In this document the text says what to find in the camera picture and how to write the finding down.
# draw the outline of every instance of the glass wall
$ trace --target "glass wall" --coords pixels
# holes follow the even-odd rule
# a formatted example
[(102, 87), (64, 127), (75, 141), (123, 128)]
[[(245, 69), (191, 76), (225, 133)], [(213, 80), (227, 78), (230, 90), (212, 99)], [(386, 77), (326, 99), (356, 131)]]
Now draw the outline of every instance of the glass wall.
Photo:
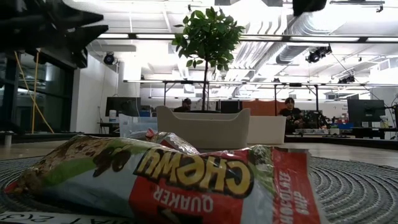
[[(12, 55), (5, 57), (5, 61), (2, 64), (0, 57), (0, 72), (4, 70), (4, 76), (2, 74), (1, 77), (4, 77), (5, 82), (0, 89), (2, 119), (11, 120), (27, 133), (32, 131), (33, 120), (35, 133), (50, 132), (44, 119), (55, 133), (69, 131), (73, 70), (47, 62), (38, 64), (36, 72), (35, 58), (29, 54), (19, 56), (23, 73)], [(36, 103), (44, 119), (37, 109), (33, 119), (35, 85)]]

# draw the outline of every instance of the yellow cable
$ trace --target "yellow cable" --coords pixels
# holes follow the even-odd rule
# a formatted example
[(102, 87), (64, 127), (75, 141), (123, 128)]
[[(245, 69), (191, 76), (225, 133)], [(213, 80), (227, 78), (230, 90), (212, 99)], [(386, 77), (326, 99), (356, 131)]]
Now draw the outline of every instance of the yellow cable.
[(31, 98), (32, 101), (34, 102), (34, 106), (37, 108), (37, 112), (39, 112), (39, 114), (41, 115), (41, 117), (42, 117), (44, 123), (49, 127), (51, 133), (54, 133), (54, 131), (52, 130), (52, 128), (50, 127), (50, 125), (48, 124), (48, 122), (45, 120), (45, 118), (44, 118), (42, 112), (40, 111), (39, 106), (37, 106), (36, 101), (33, 99), (32, 94), (30, 94), (30, 90), (29, 90), (29, 87), (28, 87), (27, 82), (26, 82), (26, 79), (25, 79), (24, 71), (22, 70), (21, 63), (19, 63), (18, 54), (17, 54), (16, 51), (14, 51), (14, 54), (15, 54), (15, 58), (16, 58), (16, 60), (17, 60), (17, 64), (18, 64), (19, 70), (21, 71), (22, 78), (24, 79), (24, 83), (25, 83), (26, 89), (27, 89), (27, 91), (28, 91), (28, 93), (29, 93), (30, 98)]
[(37, 53), (36, 53), (35, 84), (34, 84), (34, 90), (33, 90), (32, 134), (34, 134), (34, 131), (35, 131), (36, 81), (37, 81), (38, 67), (39, 67), (39, 51), (37, 51)]

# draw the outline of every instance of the computer monitor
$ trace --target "computer monitor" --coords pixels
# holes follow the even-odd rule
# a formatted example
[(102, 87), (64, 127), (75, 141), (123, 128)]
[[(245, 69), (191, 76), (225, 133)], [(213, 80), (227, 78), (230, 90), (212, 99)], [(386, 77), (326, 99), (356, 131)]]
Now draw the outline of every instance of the computer monitor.
[(105, 116), (109, 116), (110, 110), (116, 110), (119, 113), (128, 116), (139, 116), (141, 110), (141, 98), (139, 97), (108, 97), (106, 99)]
[(347, 100), (350, 123), (361, 126), (362, 122), (378, 122), (386, 115), (383, 100)]

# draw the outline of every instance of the snack bag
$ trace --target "snack bag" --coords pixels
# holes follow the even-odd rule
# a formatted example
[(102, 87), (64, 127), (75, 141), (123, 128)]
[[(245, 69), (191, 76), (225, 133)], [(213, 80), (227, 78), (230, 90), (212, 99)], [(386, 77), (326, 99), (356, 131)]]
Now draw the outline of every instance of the snack bag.
[(189, 155), (153, 142), (77, 136), (17, 189), (144, 223), (325, 223), (306, 151), (254, 146)]
[(148, 129), (146, 138), (147, 141), (161, 144), (163, 146), (178, 150), (182, 153), (189, 155), (199, 154), (197, 149), (174, 133), (158, 132), (155, 134), (153, 130)]

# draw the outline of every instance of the round rug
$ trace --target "round rug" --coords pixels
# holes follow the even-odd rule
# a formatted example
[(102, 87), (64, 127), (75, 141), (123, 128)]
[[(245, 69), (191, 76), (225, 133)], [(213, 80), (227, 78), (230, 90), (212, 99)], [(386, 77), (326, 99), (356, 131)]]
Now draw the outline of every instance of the round rug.
[[(102, 211), (64, 201), (5, 194), (5, 186), (39, 159), (0, 161), (0, 213), (40, 211), (104, 215)], [(318, 199), (331, 223), (398, 223), (398, 169), (317, 157), (311, 158), (311, 168)]]

